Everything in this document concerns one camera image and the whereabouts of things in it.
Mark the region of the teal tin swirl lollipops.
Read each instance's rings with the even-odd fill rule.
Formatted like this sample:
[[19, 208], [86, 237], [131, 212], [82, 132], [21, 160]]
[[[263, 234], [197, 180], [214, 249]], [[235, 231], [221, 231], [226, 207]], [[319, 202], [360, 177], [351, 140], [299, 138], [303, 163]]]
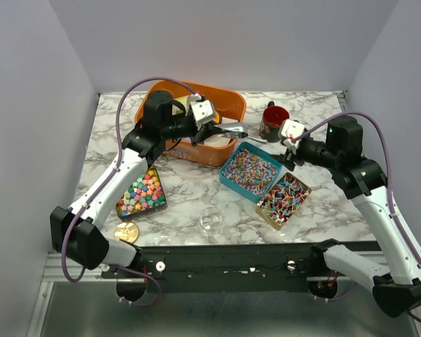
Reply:
[[222, 166], [220, 182], [247, 200], [258, 203], [283, 175], [283, 166], [269, 153], [242, 142]]

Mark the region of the metal scoop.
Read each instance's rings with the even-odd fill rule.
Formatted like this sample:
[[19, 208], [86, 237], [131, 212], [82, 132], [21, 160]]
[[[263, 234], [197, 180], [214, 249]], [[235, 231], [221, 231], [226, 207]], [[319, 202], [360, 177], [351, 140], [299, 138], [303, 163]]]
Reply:
[[248, 127], [240, 122], [216, 124], [217, 136], [229, 139], [249, 139], [260, 144], [267, 144], [267, 141], [248, 134]]

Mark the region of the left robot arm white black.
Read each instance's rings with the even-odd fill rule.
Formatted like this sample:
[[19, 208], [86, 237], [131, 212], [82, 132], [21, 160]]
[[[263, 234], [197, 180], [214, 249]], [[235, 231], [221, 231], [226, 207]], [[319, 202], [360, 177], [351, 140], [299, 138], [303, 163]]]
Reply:
[[68, 208], [58, 206], [52, 211], [51, 239], [61, 260], [71, 259], [88, 270], [101, 264], [117, 265], [124, 276], [136, 276], [142, 267], [136, 247], [106, 238], [102, 226], [129, 185], [166, 151], [167, 141], [189, 138], [201, 142], [215, 116], [213, 104], [198, 93], [189, 95], [185, 105], [168, 91], [149, 93], [142, 117], [118, 140], [116, 157], [105, 172]]

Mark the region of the gold tin round lollipops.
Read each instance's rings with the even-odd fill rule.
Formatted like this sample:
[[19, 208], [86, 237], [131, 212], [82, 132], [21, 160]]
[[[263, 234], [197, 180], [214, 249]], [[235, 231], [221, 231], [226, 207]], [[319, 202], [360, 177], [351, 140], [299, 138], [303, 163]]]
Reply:
[[312, 189], [291, 173], [285, 173], [257, 203], [256, 213], [275, 230], [281, 230], [304, 204]]

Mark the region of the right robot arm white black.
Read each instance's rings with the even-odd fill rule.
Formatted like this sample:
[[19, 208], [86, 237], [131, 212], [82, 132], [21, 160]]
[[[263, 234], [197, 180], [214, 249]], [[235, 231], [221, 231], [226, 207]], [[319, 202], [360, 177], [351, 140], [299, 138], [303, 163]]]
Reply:
[[358, 113], [339, 113], [321, 123], [325, 141], [311, 137], [317, 126], [285, 120], [279, 129], [286, 152], [280, 162], [289, 170], [305, 163], [329, 170], [333, 182], [359, 210], [374, 234], [386, 265], [355, 253], [334, 239], [312, 247], [309, 268], [317, 275], [340, 272], [372, 293], [378, 307], [390, 317], [421, 306], [421, 246], [401, 215], [392, 190], [391, 164], [383, 147], [385, 164], [363, 155], [363, 128]]

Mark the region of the clear glass bowl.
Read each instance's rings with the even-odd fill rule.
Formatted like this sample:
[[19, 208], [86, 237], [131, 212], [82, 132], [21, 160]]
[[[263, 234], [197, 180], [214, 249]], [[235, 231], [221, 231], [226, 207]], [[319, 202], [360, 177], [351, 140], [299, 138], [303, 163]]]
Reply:
[[215, 207], [207, 207], [201, 212], [199, 224], [206, 234], [220, 234], [223, 226], [223, 214]]

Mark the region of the gold tin star candies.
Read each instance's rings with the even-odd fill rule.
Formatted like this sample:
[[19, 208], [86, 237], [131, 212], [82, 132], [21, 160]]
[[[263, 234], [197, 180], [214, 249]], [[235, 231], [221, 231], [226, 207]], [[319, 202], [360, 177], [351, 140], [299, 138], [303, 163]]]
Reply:
[[116, 203], [116, 213], [122, 220], [133, 220], [168, 208], [166, 195], [155, 165], [137, 178]]

